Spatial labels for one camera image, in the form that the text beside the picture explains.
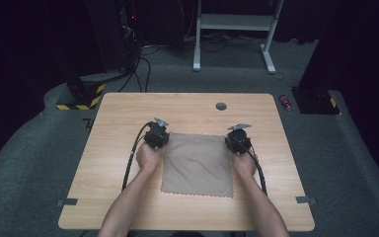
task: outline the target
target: white shelf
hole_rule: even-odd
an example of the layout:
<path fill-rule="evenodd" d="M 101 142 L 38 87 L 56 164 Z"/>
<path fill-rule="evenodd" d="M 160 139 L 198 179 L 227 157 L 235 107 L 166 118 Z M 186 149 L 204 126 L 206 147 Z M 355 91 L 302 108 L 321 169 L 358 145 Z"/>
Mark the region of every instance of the white shelf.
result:
<path fill-rule="evenodd" d="M 272 16 L 201 14 L 202 29 L 269 31 Z"/>

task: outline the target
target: black wire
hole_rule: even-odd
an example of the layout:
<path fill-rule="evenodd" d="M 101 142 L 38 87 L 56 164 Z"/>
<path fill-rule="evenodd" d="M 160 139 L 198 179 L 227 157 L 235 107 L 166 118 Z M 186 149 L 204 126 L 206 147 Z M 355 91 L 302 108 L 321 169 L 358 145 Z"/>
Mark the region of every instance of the black wire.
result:
<path fill-rule="evenodd" d="M 82 232 L 81 235 L 79 235 L 79 237 L 84 237 L 86 235 L 86 233 L 88 233 L 89 230 L 84 230 L 84 232 Z"/>
<path fill-rule="evenodd" d="M 130 73 L 130 75 L 128 76 L 127 80 L 125 81 L 124 85 L 122 85 L 122 87 L 118 90 L 119 92 L 122 91 L 122 89 L 124 89 L 124 87 L 127 85 L 128 81 L 130 80 L 130 78 L 133 76 L 133 72 Z"/>
<path fill-rule="evenodd" d="M 145 56 L 145 55 L 150 55 L 150 54 L 153 54 L 153 53 L 159 51 L 159 49 L 160 49 L 159 44 L 156 44 L 156 49 L 155 49 L 155 50 L 153 50 L 153 51 L 151 51 L 151 52 L 141 53 L 141 55 L 143 55 L 143 56 Z"/>
<path fill-rule="evenodd" d="M 242 143 L 236 139 L 236 137 L 232 136 L 232 139 L 235 140 L 240 146 L 242 146 L 242 147 L 245 149 L 245 151 L 248 152 L 248 154 L 249 154 L 249 155 L 251 156 L 251 158 L 254 160 L 255 165 L 257 166 L 257 169 L 258 169 L 258 173 L 259 173 L 259 175 L 260 175 L 261 187 L 263 188 L 263 192 L 264 192 L 265 195 L 267 196 L 266 185 L 265 185 L 265 176 L 264 176 L 263 168 L 261 167 L 260 162 L 259 162 L 258 159 L 256 158 L 257 155 L 255 154 L 255 149 L 254 149 L 254 147 L 252 146 L 252 149 L 254 150 L 254 155 L 253 155 L 253 154 L 249 151 L 249 149 L 247 149 L 245 146 L 243 146 Z"/>
<path fill-rule="evenodd" d="M 150 76 L 150 71 L 152 70 L 152 67 L 150 66 L 149 60 L 147 60 L 144 57 L 140 57 L 140 59 L 144 60 L 147 62 L 147 65 L 149 66 L 149 71 L 147 72 L 147 77 L 146 77 L 146 85 L 144 87 L 144 92 L 147 92 L 147 85 L 149 84 L 149 76 Z"/>
<path fill-rule="evenodd" d="M 140 90 L 140 92 L 143 92 L 141 88 L 140 77 L 137 75 L 137 72 L 134 72 L 134 75 L 136 76 L 136 79 L 137 79 L 138 89 Z"/>
<path fill-rule="evenodd" d="M 207 51 L 207 52 L 218 52 L 218 51 L 223 50 L 227 45 L 227 40 L 223 37 L 223 35 L 220 35 L 220 36 L 221 36 L 221 38 L 219 38 L 219 39 L 209 39 L 208 40 L 208 42 L 210 42 L 210 43 L 223 43 L 223 45 L 221 47 L 219 47 L 218 49 L 210 50 L 210 49 L 206 49 L 203 46 L 201 46 L 200 48 L 204 51 Z"/>
<path fill-rule="evenodd" d="M 127 168 L 125 169 L 124 179 L 122 181 L 122 188 L 121 188 L 122 191 L 127 187 L 128 174 L 130 173 L 131 163 L 133 161 L 133 156 L 134 156 L 134 152 L 136 151 L 137 144 L 140 141 L 140 139 L 143 138 L 143 137 L 140 137 L 141 132 L 143 132 L 146 126 L 150 126 L 151 123 L 152 121 L 149 121 L 141 127 L 140 131 L 137 134 L 136 140 L 134 141 L 133 147 L 131 148 L 130 157 L 128 158 Z"/>

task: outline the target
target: gray cloth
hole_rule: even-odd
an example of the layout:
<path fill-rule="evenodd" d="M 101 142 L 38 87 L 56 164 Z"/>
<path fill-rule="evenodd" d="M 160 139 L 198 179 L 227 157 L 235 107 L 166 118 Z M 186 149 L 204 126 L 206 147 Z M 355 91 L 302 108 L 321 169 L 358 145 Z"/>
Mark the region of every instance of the gray cloth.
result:
<path fill-rule="evenodd" d="M 224 136 L 170 133 L 161 191 L 232 198 L 233 180 Z"/>

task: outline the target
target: yellow black hazard tape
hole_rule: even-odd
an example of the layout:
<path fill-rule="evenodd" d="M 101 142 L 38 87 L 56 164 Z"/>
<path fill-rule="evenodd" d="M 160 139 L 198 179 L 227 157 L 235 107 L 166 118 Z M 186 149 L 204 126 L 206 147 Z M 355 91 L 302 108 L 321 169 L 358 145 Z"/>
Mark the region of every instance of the yellow black hazard tape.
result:
<path fill-rule="evenodd" d="M 71 100 L 70 102 L 57 102 L 56 106 L 58 109 L 63 111 L 69 110 L 92 110 L 94 109 L 98 102 L 101 99 L 101 95 L 103 94 L 103 90 L 106 87 L 106 84 L 98 85 L 94 90 L 91 90 L 91 93 L 86 95 L 86 98 L 83 102 L 77 102 L 75 100 Z"/>

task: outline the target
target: wrist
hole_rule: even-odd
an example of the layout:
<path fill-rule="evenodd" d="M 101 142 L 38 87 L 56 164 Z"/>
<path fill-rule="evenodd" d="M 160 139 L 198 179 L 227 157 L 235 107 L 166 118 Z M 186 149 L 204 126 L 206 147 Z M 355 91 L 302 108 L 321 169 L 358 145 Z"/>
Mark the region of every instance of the wrist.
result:
<path fill-rule="evenodd" d="M 239 173 L 239 178 L 241 179 L 243 184 L 247 184 L 248 182 L 254 181 L 254 176 L 249 173 Z"/>
<path fill-rule="evenodd" d="M 155 170 L 156 170 L 156 167 L 147 167 L 147 166 L 144 166 L 144 167 L 140 167 L 139 173 L 151 176 L 155 172 Z"/>

